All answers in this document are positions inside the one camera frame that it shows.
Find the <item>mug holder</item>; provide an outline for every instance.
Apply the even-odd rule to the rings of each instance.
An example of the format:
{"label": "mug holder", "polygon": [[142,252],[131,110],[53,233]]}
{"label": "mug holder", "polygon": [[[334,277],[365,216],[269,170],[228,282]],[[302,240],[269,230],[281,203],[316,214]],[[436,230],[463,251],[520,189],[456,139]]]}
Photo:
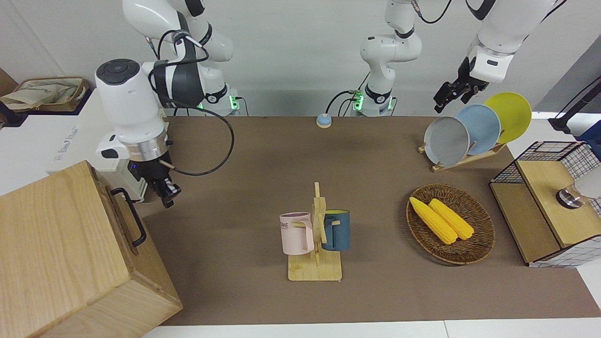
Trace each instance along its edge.
{"label": "mug holder", "polygon": [[319,182],[315,182],[313,198],[313,242],[312,252],[288,256],[288,279],[291,281],[339,281],[342,279],[342,263],[339,251],[322,248],[327,243],[324,218],[326,198],[320,196]]}

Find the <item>mug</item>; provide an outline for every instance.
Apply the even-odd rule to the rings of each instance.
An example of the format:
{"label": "mug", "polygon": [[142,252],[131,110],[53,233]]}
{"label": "mug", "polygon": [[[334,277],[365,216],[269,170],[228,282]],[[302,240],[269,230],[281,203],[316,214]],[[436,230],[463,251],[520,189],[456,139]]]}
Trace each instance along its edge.
{"label": "mug", "polygon": [[282,249],[285,254],[306,254],[315,249],[310,213],[289,212],[280,215],[279,229],[282,233]]}
{"label": "mug", "polygon": [[323,226],[327,243],[322,248],[328,251],[344,251],[350,248],[350,212],[348,210],[326,210]]}

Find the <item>corn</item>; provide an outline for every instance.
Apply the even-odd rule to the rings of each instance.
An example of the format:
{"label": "corn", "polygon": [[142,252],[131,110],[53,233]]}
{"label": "corn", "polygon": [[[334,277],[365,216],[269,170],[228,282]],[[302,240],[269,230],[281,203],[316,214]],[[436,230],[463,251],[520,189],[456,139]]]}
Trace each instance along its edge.
{"label": "corn", "polygon": [[428,205],[455,230],[459,238],[468,239],[474,234],[474,228],[443,202],[433,198]]}
{"label": "corn", "polygon": [[424,202],[415,197],[409,197],[409,201],[417,215],[432,230],[432,232],[444,243],[452,244],[457,240],[457,233],[443,220],[434,210]]}

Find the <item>brown table surface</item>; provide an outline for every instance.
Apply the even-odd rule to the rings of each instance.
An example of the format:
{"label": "brown table surface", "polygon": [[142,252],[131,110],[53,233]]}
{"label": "brown table surface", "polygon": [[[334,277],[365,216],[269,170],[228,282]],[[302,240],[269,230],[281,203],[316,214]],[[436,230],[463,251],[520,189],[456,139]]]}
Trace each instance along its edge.
{"label": "brown table surface", "polygon": [[[292,324],[601,316],[577,270],[527,268],[488,182],[512,160],[497,156],[439,173],[416,150],[432,118],[229,118],[230,160],[187,177],[163,209],[137,205],[182,299],[165,325]],[[204,171],[228,149],[213,117],[170,118],[171,157]],[[352,247],[340,282],[292,282],[278,215],[311,211],[313,182],[330,209],[351,214]],[[416,246],[405,208],[428,183],[465,189],[486,208],[496,244],[480,263],[447,266]]]}

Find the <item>white plate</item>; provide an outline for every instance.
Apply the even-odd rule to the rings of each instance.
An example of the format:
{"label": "white plate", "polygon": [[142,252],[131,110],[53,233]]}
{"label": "white plate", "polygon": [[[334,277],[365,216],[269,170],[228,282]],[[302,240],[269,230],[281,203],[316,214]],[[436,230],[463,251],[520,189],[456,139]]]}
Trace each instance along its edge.
{"label": "white plate", "polygon": [[434,164],[452,167],[468,153],[469,134],[463,123],[454,117],[439,117],[424,135],[426,155]]}
{"label": "white plate", "polygon": [[486,153],[495,146],[501,134],[501,122],[495,111],[485,105],[471,105],[461,109],[455,116],[469,133],[469,141],[476,144],[469,155]]}

